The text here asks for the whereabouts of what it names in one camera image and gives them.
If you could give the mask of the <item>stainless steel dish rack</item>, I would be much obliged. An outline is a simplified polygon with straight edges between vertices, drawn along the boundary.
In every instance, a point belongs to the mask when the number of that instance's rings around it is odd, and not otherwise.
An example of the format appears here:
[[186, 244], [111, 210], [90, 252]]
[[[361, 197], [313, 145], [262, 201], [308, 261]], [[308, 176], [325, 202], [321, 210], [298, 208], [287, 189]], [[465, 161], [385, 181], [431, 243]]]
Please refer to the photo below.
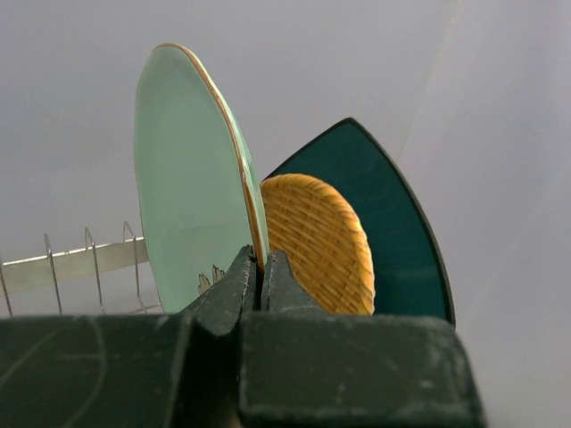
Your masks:
[[145, 239], [130, 224], [121, 240], [98, 243], [89, 228], [78, 249], [1, 262], [1, 316], [70, 312], [148, 314], [162, 311], [150, 278]]

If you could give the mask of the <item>light green floral plate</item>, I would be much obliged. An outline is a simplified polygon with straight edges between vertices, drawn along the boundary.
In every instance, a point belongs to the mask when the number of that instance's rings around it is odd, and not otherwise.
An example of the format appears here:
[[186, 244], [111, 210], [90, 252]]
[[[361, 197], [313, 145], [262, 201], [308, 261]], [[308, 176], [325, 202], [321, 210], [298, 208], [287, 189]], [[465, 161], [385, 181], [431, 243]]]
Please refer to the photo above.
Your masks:
[[137, 82], [134, 157], [145, 246], [162, 309], [176, 313], [249, 247], [269, 257], [259, 179], [243, 133], [198, 56], [165, 43]]

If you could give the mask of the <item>woven bamboo round plate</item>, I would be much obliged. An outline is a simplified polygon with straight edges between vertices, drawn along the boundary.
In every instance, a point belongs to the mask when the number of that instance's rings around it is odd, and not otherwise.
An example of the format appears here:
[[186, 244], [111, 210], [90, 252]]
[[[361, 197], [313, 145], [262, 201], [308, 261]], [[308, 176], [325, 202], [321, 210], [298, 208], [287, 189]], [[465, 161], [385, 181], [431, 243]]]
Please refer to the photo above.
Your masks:
[[371, 316], [372, 252], [360, 218], [330, 184], [301, 173], [261, 183], [270, 248], [286, 253], [294, 277], [326, 311]]

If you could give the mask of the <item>dark teal square plate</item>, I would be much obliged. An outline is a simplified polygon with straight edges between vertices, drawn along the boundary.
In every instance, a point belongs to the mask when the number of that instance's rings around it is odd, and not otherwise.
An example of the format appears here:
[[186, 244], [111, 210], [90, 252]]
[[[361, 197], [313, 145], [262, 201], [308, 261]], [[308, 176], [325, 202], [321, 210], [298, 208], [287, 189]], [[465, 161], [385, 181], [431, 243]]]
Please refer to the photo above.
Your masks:
[[434, 232], [396, 163], [356, 119], [313, 138], [270, 175], [302, 173], [333, 186], [360, 218], [375, 272], [375, 312], [456, 323]]

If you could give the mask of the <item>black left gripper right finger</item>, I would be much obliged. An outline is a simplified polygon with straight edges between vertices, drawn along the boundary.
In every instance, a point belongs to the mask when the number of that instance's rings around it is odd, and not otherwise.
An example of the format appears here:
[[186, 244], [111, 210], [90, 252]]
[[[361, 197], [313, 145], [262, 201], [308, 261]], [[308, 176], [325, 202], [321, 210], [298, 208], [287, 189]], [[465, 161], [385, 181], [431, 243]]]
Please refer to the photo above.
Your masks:
[[261, 287], [261, 311], [286, 315], [325, 315], [326, 311], [294, 277], [285, 251], [272, 251]]

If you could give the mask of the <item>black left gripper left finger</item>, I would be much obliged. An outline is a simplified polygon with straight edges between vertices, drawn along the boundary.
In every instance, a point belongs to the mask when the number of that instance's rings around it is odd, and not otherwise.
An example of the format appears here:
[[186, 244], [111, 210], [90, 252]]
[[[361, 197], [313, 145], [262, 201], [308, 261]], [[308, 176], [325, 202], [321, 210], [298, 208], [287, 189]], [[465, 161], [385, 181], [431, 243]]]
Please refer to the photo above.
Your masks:
[[244, 312], [256, 308], [256, 294], [256, 258], [252, 246], [245, 245], [226, 274], [181, 313], [190, 316], [212, 335], [228, 335]]

